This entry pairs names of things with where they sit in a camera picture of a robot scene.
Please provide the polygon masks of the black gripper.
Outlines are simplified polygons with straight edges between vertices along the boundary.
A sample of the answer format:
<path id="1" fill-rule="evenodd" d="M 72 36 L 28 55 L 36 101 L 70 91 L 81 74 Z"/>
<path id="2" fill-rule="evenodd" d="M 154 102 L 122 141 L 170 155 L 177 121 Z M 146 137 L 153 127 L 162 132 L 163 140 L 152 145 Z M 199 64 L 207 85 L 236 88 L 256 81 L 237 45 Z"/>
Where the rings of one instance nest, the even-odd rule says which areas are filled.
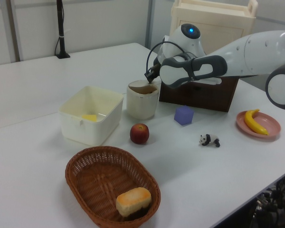
<path id="1" fill-rule="evenodd" d="M 149 84 L 152 83 L 155 78 L 157 78 L 157 74 L 159 74 L 160 68 L 161 65 L 157 63 L 150 68 L 150 71 L 147 71 L 144 74 Z"/>

